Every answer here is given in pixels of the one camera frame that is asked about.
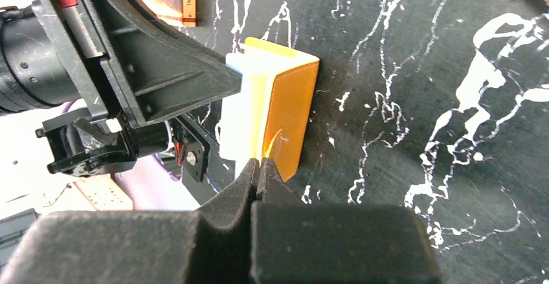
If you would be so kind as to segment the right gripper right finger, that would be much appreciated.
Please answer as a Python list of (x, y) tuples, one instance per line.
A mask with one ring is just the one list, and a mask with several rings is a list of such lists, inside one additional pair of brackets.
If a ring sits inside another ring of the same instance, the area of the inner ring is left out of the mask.
[(263, 159), (251, 206), (253, 283), (441, 283), (424, 226), (395, 205), (304, 204)]

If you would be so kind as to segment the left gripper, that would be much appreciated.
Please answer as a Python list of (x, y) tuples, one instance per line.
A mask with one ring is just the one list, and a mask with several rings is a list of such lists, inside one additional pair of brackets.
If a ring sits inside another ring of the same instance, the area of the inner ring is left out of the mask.
[(84, 106), (36, 130), (52, 174), (131, 169), (173, 149), (204, 155), (186, 112), (236, 94), (225, 58), (158, 19), (142, 0), (27, 0), (1, 5), (1, 115)]

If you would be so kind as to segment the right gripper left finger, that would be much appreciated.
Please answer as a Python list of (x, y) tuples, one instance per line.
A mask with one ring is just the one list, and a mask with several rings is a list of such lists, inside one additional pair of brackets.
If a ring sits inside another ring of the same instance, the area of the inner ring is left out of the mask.
[(191, 212), (54, 212), (22, 238), (2, 283), (247, 283), (259, 163)]

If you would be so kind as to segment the orange leather card holder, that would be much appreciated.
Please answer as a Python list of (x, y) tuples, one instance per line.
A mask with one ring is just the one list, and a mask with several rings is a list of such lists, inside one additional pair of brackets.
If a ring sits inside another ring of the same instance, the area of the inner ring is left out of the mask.
[(241, 90), (222, 100), (216, 127), (219, 155), (239, 175), (249, 159), (274, 160), (283, 181), (298, 169), (319, 72), (318, 57), (248, 37), (226, 56), (241, 74)]

